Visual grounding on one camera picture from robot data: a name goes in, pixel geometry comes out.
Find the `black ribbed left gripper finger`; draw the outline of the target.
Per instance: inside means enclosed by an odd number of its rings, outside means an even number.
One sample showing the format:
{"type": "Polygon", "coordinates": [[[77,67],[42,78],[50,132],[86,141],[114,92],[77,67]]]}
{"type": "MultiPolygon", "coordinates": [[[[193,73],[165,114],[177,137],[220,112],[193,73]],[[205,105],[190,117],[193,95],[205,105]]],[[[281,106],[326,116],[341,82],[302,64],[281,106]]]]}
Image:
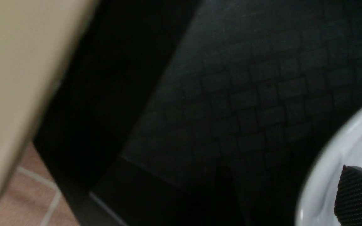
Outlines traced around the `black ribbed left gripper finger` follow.
{"type": "Polygon", "coordinates": [[[343,166],[334,203],[342,226],[362,226],[362,167],[343,166]]]}

